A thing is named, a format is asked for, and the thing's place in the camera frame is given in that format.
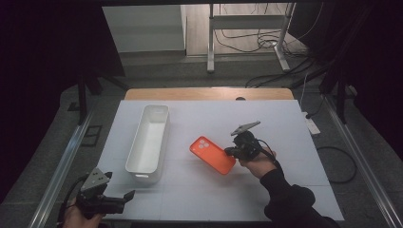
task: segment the white table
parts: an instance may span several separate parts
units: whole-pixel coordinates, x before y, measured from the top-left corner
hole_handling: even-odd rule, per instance
[[[163,175],[154,185],[138,184],[125,162],[146,105],[168,105],[170,132]],[[121,198],[136,189],[122,214],[107,219],[264,221],[267,191],[236,164],[223,176],[189,151],[203,135],[224,148],[234,146],[230,132],[240,124],[261,121],[251,129],[278,152],[286,179],[310,188],[322,216],[343,220],[309,130],[295,100],[285,101],[121,101],[98,167],[113,172],[105,194]]]

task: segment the black sleeve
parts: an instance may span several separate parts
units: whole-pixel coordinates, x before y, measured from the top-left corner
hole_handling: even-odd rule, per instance
[[[277,169],[264,175],[260,183],[270,194],[270,202],[264,208],[264,214],[276,227],[339,227],[335,221],[321,216],[312,207],[315,196],[310,189],[291,186]]]

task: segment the black clothing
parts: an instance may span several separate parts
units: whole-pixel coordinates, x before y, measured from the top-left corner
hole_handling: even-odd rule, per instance
[[[277,169],[265,174],[260,183],[270,194],[270,202],[264,208],[264,214],[276,227],[339,227],[334,220],[321,216],[312,207],[315,196],[310,189],[291,186]]]
[[[63,91],[79,75],[91,89],[95,69],[125,75],[101,6],[74,2],[0,1],[0,202],[48,132]]]

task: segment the metal frame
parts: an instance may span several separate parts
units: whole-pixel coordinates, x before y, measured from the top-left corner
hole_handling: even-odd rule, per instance
[[[393,228],[402,228],[402,220],[400,219],[399,215],[396,213],[394,205],[392,204],[391,199],[389,198],[388,194],[386,193],[385,189],[383,188],[382,184],[376,177],[375,173],[373,172],[371,166],[366,161],[361,149],[359,148],[358,144],[356,143],[349,127],[347,124],[344,124],[337,116],[335,112],[336,106],[331,99],[328,99],[326,96],[324,97],[327,109],[331,114],[333,121],[335,122],[338,131],[341,134],[344,142],[347,144],[351,155],[356,161],[356,165],[361,172],[361,175],[365,182],[368,185],[371,193],[374,196],[376,203],[380,211],[382,212],[385,220],[388,222],[389,227]]]
[[[50,180],[48,188],[39,202],[35,213],[33,214],[32,220],[29,223],[29,228],[45,226],[50,211],[54,205],[54,202],[56,201],[57,195],[59,194],[63,182],[65,181],[68,170],[71,167],[78,148],[80,147],[80,142],[86,134],[86,129],[88,128],[89,122],[93,116],[95,105],[96,102],[94,102],[94,104],[91,106],[82,124],[76,126],[74,133],[68,142],[63,157],[60,159],[53,177]]]
[[[215,29],[281,29],[274,51],[284,72],[290,71],[284,58],[282,43],[290,25],[295,3],[290,3],[285,15],[218,15],[214,16],[214,4],[210,4],[207,72],[214,72],[214,30]]]

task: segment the table leg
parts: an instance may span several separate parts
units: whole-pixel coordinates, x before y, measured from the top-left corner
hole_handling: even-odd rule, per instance
[[[210,17],[208,21],[208,51],[207,51],[207,72],[214,72],[214,15],[213,15],[214,4],[210,4]]]
[[[284,58],[282,43],[284,42],[284,37],[287,32],[288,26],[290,25],[291,14],[294,9],[294,4],[295,3],[290,3],[290,6],[288,7],[287,11],[285,12],[284,22],[282,23],[282,28],[281,28],[281,33],[279,34],[278,42],[275,46],[276,55],[278,56],[278,60],[281,65],[282,71],[284,71],[284,72],[290,71],[290,67],[288,66],[288,63]]]

